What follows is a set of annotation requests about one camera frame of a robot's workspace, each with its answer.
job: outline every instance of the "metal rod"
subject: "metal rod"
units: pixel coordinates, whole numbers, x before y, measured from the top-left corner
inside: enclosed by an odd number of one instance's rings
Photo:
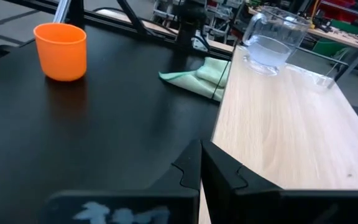
[[[64,22],[67,16],[68,8],[70,7],[71,0],[60,0],[56,9],[53,22]]]
[[[348,74],[350,74],[353,69],[358,65],[358,51],[352,56],[352,63],[347,67],[347,68],[343,68],[341,69],[341,71],[339,71],[339,73],[336,75],[335,77],[335,82],[339,80],[339,78],[341,78],[342,76],[347,76]]]
[[[121,6],[121,9],[125,12],[126,16],[129,18],[138,33],[144,35],[150,33],[152,35],[155,35],[151,30],[148,30],[144,26],[143,22],[140,21],[140,19],[136,16],[135,12],[129,6],[127,0],[117,0],[117,2]]]
[[[333,59],[331,57],[327,57],[327,56],[324,56],[324,55],[321,55],[321,54],[317,54],[316,52],[312,52],[311,50],[308,50],[308,49],[304,49],[302,47],[297,47],[296,48],[297,50],[301,50],[301,51],[304,51],[304,52],[307,52],[309,54],[312,54],[312,55],[315,55],[315,56],[318,56],[318,57],[321,57],[321,58],[324,58],[324,59],[327,59],[327,60],[330,60],[330,61],[333,61],[333,62],[336,62],[336,63],[340,63],[342,65],[346,65],[348,66],[348,64],[346,62],[342,62],[340,60],[336,60],[336,59]]]

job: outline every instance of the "green object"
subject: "green object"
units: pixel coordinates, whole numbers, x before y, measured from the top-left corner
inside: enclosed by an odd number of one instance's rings
[[[351,34],[358,34],[358,27],[351,25],[348,22],[337,21],[333,19],[331,26]],[[348,46],[346,44],[338,43],[334,40],[321,38],[317,44],[314,45],[313,52],[330,57],[338,50],[341,50],[345,47]]]
[[[250,0],[248,2],[248,6],[259,6],[260,5],[260,0]]]
[[[195,71],[160,73],[160,78],[180,88],[221,101],[230,64],[225,60],[207,57],[204,65]]]

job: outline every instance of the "black metal bracket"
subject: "black metal bracket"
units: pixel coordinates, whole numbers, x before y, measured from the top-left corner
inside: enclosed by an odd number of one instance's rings
[[[212,224],[358,223],[358,190],[284,190],[213,143],[202,145]]]
[[[132,25],[135,27],[136,31],[140,34],[148,34],[150,31],[143,25],[143,22],[136,16],[135,12],[129,6],[126,0],[117,0],[118,4],[121,6],[121,9],[125,12]]]

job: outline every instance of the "pitcher handle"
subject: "pitcher handle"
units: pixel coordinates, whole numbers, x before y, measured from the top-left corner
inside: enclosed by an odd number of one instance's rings
[[[265,14],[262,14],[261,12],[258,12],[256,15],[252,16],[251,20],[249,21],[248,27],[246,29],[246,31],[244,32],[244,36],[242,36],[242,42],[246,45],[249,46],[251,43],[248,41],[251,33],[252,33],[252,29],[254,28],[255,24],[257,21],[262,20],[262,23],[266,23],[267,19]]]

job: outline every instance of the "black panel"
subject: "black panel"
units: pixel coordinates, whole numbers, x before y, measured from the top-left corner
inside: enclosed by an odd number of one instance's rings
[[[358,190],[283,190],[203,141],[212,223],[358,223]]]
[[[201,143],[193,141],[149,189],[102,193],[65,191],[43,207],[41,224],[70,224],[101,219],[108,223],[198,223]],[[193,184],[196,189],[184,186]]]

